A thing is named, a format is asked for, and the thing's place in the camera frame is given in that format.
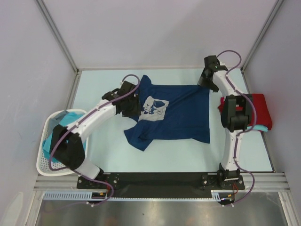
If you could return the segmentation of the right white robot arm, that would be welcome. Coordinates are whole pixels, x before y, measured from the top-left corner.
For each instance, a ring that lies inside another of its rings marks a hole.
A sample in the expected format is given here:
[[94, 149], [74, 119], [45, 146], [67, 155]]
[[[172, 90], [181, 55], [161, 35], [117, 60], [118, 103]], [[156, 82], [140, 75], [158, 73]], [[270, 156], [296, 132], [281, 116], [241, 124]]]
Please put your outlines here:
[[216, 55], [204, 58], [205, 67], [198, 85], [213, 92], [220, 91], [224, 97], [221, 123], [225, 128], [225, 148], [219, 165], [215, 184], [221, 189], [231, 189], [242, 181], [238, 166], [240, 146], [247, 127], [251, 124], [254, 105], [252, 95], [242, 91], [229, 78], [229, 69]]

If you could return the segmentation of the navy blue t shirt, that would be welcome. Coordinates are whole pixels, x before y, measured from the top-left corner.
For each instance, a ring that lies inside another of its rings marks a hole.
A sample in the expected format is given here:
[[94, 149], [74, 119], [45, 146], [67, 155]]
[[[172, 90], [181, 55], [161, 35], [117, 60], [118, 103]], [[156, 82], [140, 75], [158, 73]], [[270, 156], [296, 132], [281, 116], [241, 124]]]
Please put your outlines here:
[[199, 85], [155, 85], [144, 75], [139, 86], [141, 114], [124, 131], [140, 151], [153, 140], [194, 139], [210, 143], [209, 89]]

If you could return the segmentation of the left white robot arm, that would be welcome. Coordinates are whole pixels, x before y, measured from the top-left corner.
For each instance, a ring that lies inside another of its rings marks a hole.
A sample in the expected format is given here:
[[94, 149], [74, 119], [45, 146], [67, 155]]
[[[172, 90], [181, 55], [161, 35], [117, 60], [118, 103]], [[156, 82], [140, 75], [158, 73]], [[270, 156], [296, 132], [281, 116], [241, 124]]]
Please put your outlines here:
[[49, 154], [49, 168], [55, 158], [64, 165], [64, 169], [87, 178], [93, 188], [103, 185], [103, 170], [92, 163], [85, 153], [84, 143], [93, 131], [111, 117], [122, 113], [124, 116], [133, 116], [140, 113], [140, 104], [137, 89], [139, 84], [132, 84], [123, 80], [120, 88], [105, 93], [100, 102], [89, 112], [76, 121], [66, 125], [54, 127]]

